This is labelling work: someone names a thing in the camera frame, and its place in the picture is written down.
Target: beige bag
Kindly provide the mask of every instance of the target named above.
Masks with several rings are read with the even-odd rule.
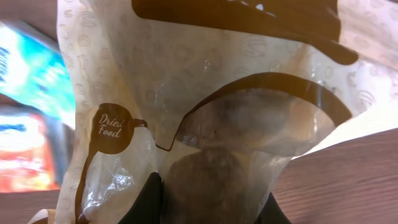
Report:
[[[385,0],[59,0],[77,112],[55,223],[117,223],[151,172],[169,223],[254,223],[293,157],[398,127],[395,30]]]

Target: plastic bag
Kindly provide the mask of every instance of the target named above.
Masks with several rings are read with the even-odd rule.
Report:
[[[164,222],[254,223],[291,158],[370,107],[396,108],[397,12],[382,0],[59,0],[77,112],[55,222],[117,223],[158,172]]]

